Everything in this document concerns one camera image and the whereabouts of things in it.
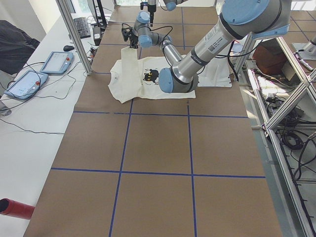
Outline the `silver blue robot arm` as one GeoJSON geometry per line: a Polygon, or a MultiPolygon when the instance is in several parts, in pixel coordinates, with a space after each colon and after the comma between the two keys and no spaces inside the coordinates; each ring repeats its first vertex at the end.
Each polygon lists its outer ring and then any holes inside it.
{"type": "Polygon", "coordinates": [[[197,72],[205,67],[227,45],[252,34],[254,39],[283,36],[290,25],[289,0],[226,0],[217,24],[185,57],[175,49],[168,35],[151,30],[150,15],[138,13],[130,35],[124,40],[136,40],[141,47],[158,45],[171,64],[158,75],[160,89],[166,93],[188,93],[198,85],[197,72]]]}
{"type": "Polygon", "coordinates": [[[158,0],[145,0],[141,1],[140,3],[140,9],[143,10],[145,7],[147,7],[147,11],[149,12],[149,23],[150,26],[153,26],[154,23],[154,16],[155,12],[157,11],[157,5],[160,5],[160,7],[165,11],[173,11],[177,5],[180,5],[186,0],[163,0],[165,8],[161,6],[160,3],[157,3],[158,0]]]}

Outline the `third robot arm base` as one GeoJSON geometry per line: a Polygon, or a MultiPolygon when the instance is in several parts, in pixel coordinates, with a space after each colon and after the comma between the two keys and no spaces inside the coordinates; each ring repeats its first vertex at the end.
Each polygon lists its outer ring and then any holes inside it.
{"type": "Polygon", "coordinates": [[[292,43],[300,59],[316,59],[316,37],[314,36],[308,43],[292,43]]]}

